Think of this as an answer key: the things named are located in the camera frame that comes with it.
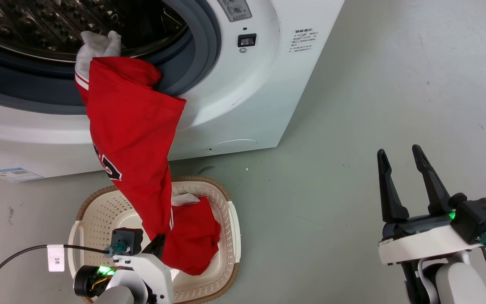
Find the concrete floor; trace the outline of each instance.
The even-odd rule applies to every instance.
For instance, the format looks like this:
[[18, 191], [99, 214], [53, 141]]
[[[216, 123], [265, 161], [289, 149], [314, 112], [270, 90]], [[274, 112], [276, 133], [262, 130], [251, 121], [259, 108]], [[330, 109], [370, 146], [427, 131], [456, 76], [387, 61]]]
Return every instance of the concrete floor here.
[[[420, 215], [412, 144], [450, 194], [486, 196], [486, 2], [347, 0], [280, 146], [171, 164], [173, 175], [223, 183], [238, 211], [240, 273], [215, 302], [407, 303], [401, 267], [378, 257], [376, 151]], [[106, 185], [104, 173], [0, 179], [0, 262], [65, 243], [83, 200]], [[480, 251], [470, 257], [486, 282]], [[0, 272], [0, 303], [49, 301], [81, 303], [44, 252]]]

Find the red cloth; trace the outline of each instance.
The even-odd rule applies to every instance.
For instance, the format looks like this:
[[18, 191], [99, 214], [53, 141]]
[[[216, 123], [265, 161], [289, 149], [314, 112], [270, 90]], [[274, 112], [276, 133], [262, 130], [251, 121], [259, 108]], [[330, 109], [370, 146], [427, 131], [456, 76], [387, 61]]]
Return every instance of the red cloth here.
[[89, 79], [76, 77], [106, 173], [141, 217], [147, 235], [166, 234], [166, 264], [201, 274], [218, 250], [220, 232], [207, 200], [174, 207], [178, 224], [170, 232], [174, 219], [167, 156], [186, 101], [155, 92], [160, 72], [135, 58], [93, 58]]
[[203, 273], [219, 250], [220, 225], [208, 198], [196, 204], [173, 206], [174, 228], [166, 237], [162, 262], [190, 275]]

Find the cable tag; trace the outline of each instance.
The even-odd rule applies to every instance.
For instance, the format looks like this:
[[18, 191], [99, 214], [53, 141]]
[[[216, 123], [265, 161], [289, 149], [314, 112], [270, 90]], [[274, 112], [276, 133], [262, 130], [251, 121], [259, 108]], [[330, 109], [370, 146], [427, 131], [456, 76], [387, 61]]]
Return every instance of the cable tag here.
[[65, 271], [65, 249], [63, 245], [47, 245], [48, 250], [48, 271]]

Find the brown basket rim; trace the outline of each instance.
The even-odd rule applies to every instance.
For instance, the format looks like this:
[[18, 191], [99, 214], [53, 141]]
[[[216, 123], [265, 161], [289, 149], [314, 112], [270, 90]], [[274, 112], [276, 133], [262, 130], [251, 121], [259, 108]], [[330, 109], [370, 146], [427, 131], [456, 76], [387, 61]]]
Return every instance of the brown basket rim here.
[[[206, 182], [210, 183], [211, 185], [214, 185], [216, 188], [222, 192], [224, 197], [226, 198], [227, 201], [231, 201], [232, 197], [228, 194], [226, 189], [224, 188], [223, 185], [218, 183], [218, 181], [214, 179], [210, 179], [209, 177], [202, 177], [202, 176], [178, 176], [178, 177], [172, 177], [172, 182]], [[102, 188], [100, 190], [97, 190], [95, 193], [89, 195], [89, 197], [85, 200], [85, 202], [82, 204], [80, 207], [77, 215], [76, 215], [76, 220], [81, 221], [84, 218], [85, 211], [91, 205], [91, 203], [96, 200], [99, 196], [118, 191], [115, 185], [111, 185], [105, 188]], [[235, 279], [237, 278], [237, 275], [239, 273], [239, 263], [234, 263], [234, 269], [232, 270], [232, 274], [230, 275], [230, 278], [228, 279], [228, 282], [217, 292], [210, 294], [208, 296], [204, 296], [202, 298], [194, 299], [194, 300], [188, 300], [184, 302], [180, 302], [181, 304], [202, 304], [205, 302], [209, 302], [212, 300], [215, 300], [216, 298], [222, 296], [228, 289], [233, 285], [235, 282]], [[93, 300], [90, 298], [82, 298], [85, 304], [93, 304]]]

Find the green light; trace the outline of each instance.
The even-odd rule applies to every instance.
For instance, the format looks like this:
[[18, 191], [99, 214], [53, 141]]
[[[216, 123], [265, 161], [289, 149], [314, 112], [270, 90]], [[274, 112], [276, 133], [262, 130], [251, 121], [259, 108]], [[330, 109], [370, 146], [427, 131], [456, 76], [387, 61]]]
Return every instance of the green light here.
[[98, 273], [107, 274], [109, 271], [112, 271], [112, 268], [106, 266], [99, 266]]

